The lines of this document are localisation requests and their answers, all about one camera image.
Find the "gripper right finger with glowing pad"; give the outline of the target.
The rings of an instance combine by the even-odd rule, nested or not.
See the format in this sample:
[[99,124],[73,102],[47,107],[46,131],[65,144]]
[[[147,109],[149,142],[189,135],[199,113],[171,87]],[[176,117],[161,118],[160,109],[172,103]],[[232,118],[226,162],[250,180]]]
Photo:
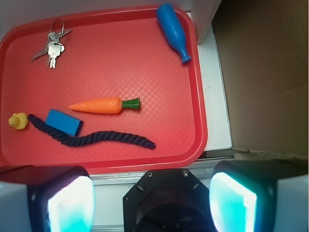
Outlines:
[[209,186],[218,232],[307,232],[307,160],[230,160],[219,162]]

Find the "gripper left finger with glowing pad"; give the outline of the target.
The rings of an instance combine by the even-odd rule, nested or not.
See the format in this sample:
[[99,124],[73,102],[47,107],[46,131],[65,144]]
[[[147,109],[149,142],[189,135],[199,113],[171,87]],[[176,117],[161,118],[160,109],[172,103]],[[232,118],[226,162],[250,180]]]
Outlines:
[[3,166],[2,232],[89,232],[96,207],[94,183],[82,166]]

